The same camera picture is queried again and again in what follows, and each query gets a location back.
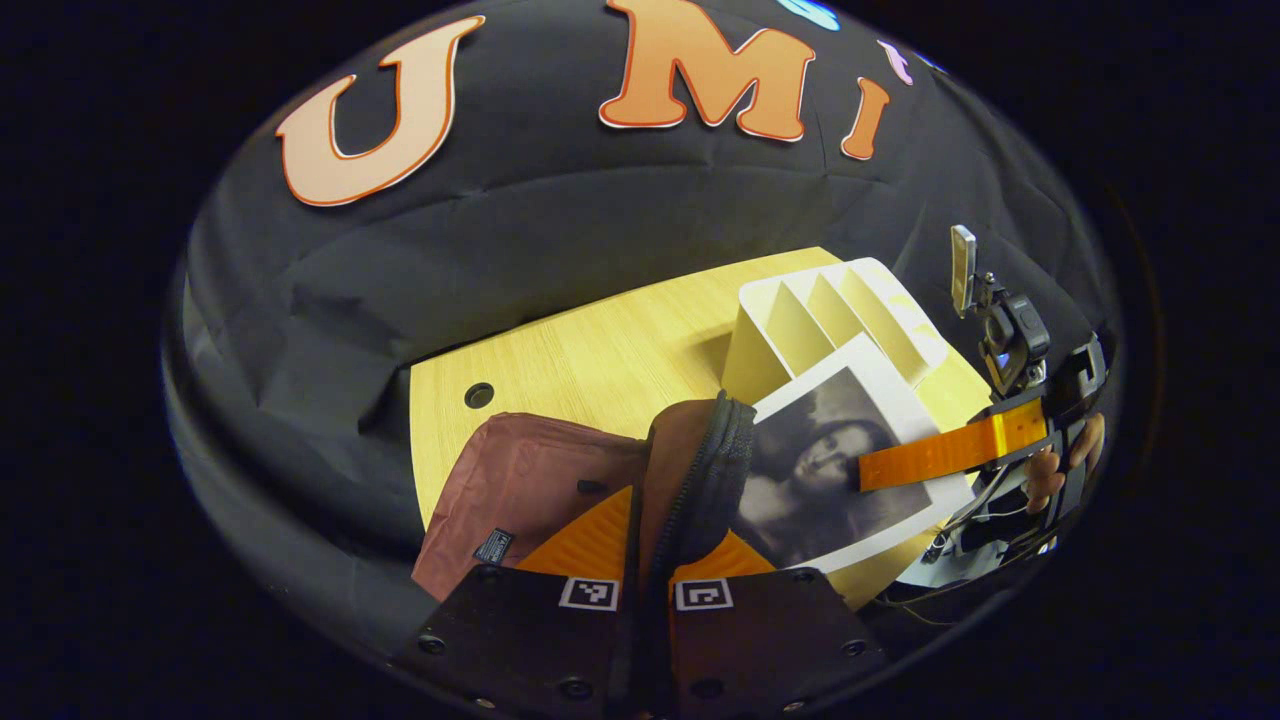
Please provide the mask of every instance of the wooden table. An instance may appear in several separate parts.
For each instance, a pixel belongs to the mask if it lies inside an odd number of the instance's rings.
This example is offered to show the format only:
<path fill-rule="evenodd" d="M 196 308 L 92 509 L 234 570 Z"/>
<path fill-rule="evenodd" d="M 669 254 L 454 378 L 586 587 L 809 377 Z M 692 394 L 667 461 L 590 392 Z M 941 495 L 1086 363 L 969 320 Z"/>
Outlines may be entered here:
<path fill-rule="evenodd" d="M 413 479 L 424 529 L 462 446 L 490 415 L 531 413 L 644 438 L 654 415 L 684 400 L 716 397 L 737 316 L 751 281 L 831 265 L 810 247 L 672 278 L 544 318 L 419 363 L 410 375 Z M 477 383 L 494 388 L 467 407 Z M 951 348 L 916 396 L 942 432 L 965 424 L 991 388 Z M 860 607 L 902 573 L 936 532 L 828 574 Z"/>

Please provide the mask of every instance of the orange strip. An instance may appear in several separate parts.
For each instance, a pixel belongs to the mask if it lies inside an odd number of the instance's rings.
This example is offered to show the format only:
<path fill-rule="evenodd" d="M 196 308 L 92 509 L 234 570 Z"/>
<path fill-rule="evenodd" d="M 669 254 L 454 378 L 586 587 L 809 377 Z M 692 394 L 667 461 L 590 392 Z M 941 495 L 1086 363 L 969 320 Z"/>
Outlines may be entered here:
<path fill-rule="evenodd" d="M 858 459 L 863 492 L 960 473 L 1044 439 L 1044 409 L 1036 398 L 963 428 Z"/>

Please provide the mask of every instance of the black background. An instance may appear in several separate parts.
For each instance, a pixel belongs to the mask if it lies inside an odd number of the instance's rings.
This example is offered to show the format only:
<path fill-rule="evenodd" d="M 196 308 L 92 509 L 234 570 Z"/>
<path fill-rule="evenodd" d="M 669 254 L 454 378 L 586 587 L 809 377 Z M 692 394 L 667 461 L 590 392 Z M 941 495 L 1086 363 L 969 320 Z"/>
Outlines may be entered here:
<path fill-rule="evenodd" d="M 1268 466 L 1260 391 L 1277 364 L 1258 324 L 1274 307 L 1260 292 L 1274 284 L 1274 23 L 1243 3 L 845 6 L 975 87 L 1070 178 L 1106 177 L 1169 346 L 1146 471 L 1100 493 L 1012 607 L 861 711 L 1261 716 L 1277 670 L 1271 512 L 1251 487 Z M 302 625 L 223 548 L 170 450 L 157 369 L 169 273 L 223 163 L 300 88 L 433 5 L 37 9 L 3 44 L 9 355 L 24 360 L 8 388 L 5 676 L 38 703 L 19 715 L 445 715 Z"/>

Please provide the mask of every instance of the black label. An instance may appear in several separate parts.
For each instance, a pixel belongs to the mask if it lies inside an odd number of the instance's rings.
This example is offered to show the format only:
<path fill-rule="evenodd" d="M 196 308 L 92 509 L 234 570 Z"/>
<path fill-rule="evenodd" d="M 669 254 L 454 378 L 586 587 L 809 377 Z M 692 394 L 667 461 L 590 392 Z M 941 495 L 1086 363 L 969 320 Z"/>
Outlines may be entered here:
<path fill-rule="evenodd" d="M 516 536 L 508 533 L 507 530 L 494 528 L 489 533 L 489 539 L 484 541 L 475 551 L 476 560 L 481 562 L 490 562 L 493 565 L 502 564 L 502 559 L 507 555 L 507 550 L 511 547 L 511 541 L 516 539 Z"/>

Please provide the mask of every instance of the white paper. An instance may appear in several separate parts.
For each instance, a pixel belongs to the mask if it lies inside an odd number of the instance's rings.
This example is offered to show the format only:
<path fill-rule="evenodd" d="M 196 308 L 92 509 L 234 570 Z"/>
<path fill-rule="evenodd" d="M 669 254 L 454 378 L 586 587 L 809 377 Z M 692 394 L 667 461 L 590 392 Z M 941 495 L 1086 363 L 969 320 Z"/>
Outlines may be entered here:
<path fill-rule="evenodd" d="M 974 498 L 963 473 L 852 491 L 849 468 L 856 468 L 858 455 L 938 433 L 865 333 L 755 409 L 751 474 L 735 529 L 774 566 L 846 568 L 945 521 Z"/>

